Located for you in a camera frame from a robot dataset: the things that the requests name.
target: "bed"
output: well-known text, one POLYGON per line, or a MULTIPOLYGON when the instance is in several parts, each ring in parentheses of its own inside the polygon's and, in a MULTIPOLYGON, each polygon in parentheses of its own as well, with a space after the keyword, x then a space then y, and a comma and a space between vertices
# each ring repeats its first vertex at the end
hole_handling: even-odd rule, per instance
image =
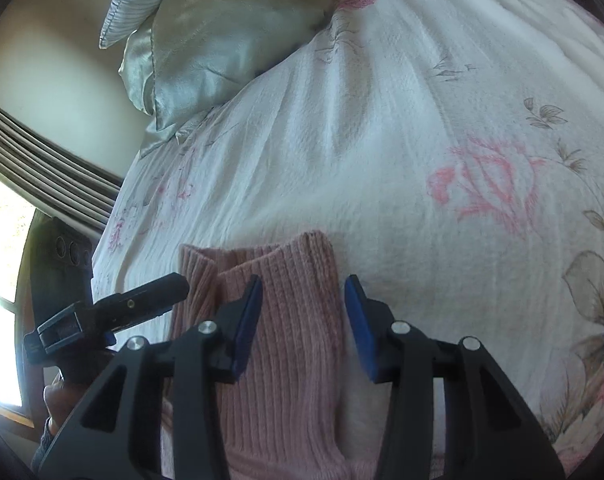
MULTIPOLYGON (((182 244, 321 230, 339 278, 482 340, 573 472, 604 434, 604 24, 572 0, 336 0, 311 43, 131 167, 97 299, 182 244)), ((167 338, 171 315, 118 335, 167 338)), ((374 460, 388 390, 350 335, 337 438, 374 460)), ((433 474, 441 472, 443 395, 433 474)))

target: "light green pillow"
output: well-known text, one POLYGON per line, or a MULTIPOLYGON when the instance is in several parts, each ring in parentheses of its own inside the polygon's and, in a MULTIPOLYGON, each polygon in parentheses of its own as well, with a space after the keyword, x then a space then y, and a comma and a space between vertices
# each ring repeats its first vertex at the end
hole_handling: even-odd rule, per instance
POLYGON ((310 41, 332 8, 332 0, 162 0, 128 38, 120 75, 133 104, 170 136, 310 41))

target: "wall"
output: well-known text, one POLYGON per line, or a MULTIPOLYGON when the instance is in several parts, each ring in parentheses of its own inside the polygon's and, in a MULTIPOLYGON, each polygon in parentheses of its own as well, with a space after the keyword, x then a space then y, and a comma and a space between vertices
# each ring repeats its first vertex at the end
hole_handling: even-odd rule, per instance
POLYGON ((0 107, 124 176, 149 119, 117 74, 124 44, 98 48, 110 0, 13 0, 0 17, 0 107))
POLYGON ((30 461, 33 460, 33 455, 39 444, 9 433, 8 431, 0 431, 0 433, 2 434, 4 442, 6 442, 15 454, 19 456, 19 459, 30 466, 30 461))

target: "window frame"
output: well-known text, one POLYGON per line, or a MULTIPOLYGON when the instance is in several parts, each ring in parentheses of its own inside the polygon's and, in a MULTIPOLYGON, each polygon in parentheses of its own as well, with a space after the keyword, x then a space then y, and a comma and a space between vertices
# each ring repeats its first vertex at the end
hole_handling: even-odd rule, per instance
POLYGON ((0 402, 0 430, 8 431, 17 436, 38 442, 48 418, 48 410, 44 403, 44 368, 31 365, 26 358, 22 340, 24 336, 35 330, 33 303, 30 288, 30 240, 34 226, 47 219, 48 216, 36 209, 22 252, 19 266, 15 301, 9 301, 0 296, 0 306, 15 315, 15 364, 18 372, 19 391, 22 405, 15 406, 0 402))

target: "person's hand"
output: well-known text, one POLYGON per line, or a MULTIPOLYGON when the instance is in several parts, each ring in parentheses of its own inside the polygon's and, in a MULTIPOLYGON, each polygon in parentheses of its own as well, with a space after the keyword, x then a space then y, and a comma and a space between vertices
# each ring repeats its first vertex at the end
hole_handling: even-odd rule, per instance
POLYGON ((44 388, 44 403, 51 416, 48 421, 48 431, 51 435, 57 434, 87 389, 85 384, 66 383, 60 374, 57 374, 53 384, 44 388))

